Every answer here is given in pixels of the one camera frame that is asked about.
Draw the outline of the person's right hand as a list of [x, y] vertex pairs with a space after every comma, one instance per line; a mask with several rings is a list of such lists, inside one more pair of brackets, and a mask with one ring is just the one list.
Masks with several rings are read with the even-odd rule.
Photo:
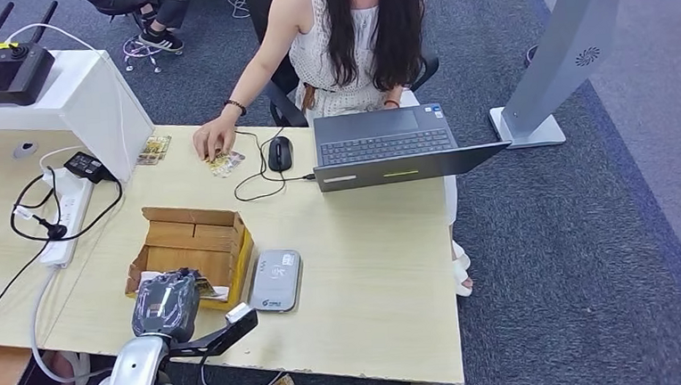
[[236, 119], [217, 117], [201, 125], [192, 136], [192, 144], [200, 160], [214, 160], [220, 153], [227, 154], [234, 147]]

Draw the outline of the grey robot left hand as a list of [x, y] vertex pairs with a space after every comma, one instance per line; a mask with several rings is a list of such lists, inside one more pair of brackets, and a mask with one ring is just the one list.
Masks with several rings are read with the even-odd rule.
[[131, 319], [135, 336], [158, 334], [187, 342], [194, 333], [200, 292], [196, 271], [180, 268], [142, 280]]

